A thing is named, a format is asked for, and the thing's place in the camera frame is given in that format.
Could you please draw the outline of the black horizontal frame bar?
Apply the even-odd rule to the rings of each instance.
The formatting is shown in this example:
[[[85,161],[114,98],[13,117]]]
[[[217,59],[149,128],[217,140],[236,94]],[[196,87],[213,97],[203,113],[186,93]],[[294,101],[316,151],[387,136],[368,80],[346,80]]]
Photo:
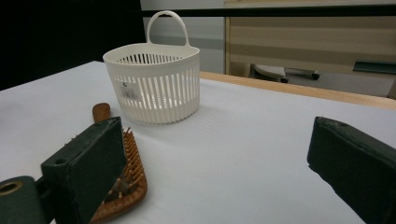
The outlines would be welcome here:
[[[396,4],[318,7],[242,7],[174,9],[181,17],[385,17]]]

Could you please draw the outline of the wooden table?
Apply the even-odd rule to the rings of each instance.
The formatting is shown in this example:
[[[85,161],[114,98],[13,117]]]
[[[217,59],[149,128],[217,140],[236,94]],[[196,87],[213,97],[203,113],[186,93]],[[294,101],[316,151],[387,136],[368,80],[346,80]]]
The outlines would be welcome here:
[[[305,87],[293,84],[277,83],[266,80],[259,80],[247,77],[236,77],[211,72],[200,72],[200,77],[204,79],[230,83],[240,86],[257,88],[268,91],[278,91],[302,96],[315,97],[320,99],[332,100],[337,102],[350,103],[355,105],[367,105],[384,109],[396,110],[396,100],[370,96],[364,94],[325,90],[320,88]]]

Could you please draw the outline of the dark curtain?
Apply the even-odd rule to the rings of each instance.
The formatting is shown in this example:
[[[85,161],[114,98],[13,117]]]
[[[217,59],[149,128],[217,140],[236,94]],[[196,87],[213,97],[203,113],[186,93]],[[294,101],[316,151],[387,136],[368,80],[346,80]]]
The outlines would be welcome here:
[[[0,0],[0,91],[144,40],[140,0]]]

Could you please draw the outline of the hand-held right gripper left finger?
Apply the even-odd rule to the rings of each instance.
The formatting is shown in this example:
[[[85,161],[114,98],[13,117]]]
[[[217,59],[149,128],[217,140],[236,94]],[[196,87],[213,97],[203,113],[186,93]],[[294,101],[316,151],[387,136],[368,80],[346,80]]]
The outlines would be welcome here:
[[[96,122],[41,164],[57,224],[89,224],[126,165],[121,119]]]

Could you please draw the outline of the wooden hairbrush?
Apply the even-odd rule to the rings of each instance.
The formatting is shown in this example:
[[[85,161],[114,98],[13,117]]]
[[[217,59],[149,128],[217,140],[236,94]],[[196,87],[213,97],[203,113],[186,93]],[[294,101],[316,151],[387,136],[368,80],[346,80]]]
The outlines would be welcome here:
[[[90,224],[100,224],[119,217],[141,203],[148,192],[148,181],[141,161],[134,133],[130,128],[122,130],[127,164]]]

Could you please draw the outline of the white plastic slotted basket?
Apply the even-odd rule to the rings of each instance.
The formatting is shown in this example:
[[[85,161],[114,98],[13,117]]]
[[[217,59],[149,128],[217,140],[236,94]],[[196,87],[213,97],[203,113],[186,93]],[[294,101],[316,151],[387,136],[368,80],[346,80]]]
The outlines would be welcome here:
[[[200,105],[200,50],[131,44],[104,54],[120,109],[130,121],[167,124],[183,120]]]

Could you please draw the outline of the light wooden desk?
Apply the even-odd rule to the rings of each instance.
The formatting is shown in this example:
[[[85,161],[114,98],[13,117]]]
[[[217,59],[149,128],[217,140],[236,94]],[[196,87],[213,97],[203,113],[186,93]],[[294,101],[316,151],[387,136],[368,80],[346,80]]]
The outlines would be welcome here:
[[[396,0],[228,1],[226,8],[318,7],[396,4]],[[225,17],[225,72],[244,76],[265,64],[359,77],[388,77],[396,99],[396,75],[357,72],[356,61],[396,62],[396,16]]]

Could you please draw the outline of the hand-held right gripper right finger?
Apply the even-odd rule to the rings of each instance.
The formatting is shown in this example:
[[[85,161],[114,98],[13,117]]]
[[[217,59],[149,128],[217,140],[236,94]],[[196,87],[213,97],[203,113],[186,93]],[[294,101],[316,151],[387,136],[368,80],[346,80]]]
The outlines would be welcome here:
[[[317,117],[307,162],[366,224],[396,224],[396,148]]]

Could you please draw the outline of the white cabinet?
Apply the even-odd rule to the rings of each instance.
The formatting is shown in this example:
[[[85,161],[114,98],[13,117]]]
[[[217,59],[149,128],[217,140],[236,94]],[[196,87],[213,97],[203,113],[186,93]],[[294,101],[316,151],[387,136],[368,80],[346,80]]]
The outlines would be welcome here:
[[[143,10],[204,9],[223,7],[223,0],[140,0]],[[223,74],[224,19],[215,17],[183,17],[192,46],[200,50],[202,71]],[[150,31],[153,43],[184,45],[185,36],[179,24],[170,17],[157,19]]]

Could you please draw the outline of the office chair base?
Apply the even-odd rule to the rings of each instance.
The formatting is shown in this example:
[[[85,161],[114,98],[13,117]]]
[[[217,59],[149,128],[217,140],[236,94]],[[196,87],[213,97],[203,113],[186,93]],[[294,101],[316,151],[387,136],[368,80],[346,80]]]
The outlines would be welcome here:
[[[315,70],[294,69],[262,64],[254,64],[252,68],[255,75],[268,77],[281,83],[289,82],[287,75],[307,76],[313,80],[318,80],[320,78],[320,73]]]

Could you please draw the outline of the white table sheet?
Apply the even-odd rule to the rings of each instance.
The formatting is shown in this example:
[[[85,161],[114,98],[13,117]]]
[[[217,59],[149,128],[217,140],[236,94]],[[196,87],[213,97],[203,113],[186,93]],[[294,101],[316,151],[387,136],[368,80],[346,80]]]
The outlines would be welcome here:
[[[0,181],[40,176],[101,102],[120,113],[97,62],[0,91]],[[317,117],[396,148],[396,110],[203,80],[187,119],[132,123],[148,194],[109,224],[363,224],[308,166]]]

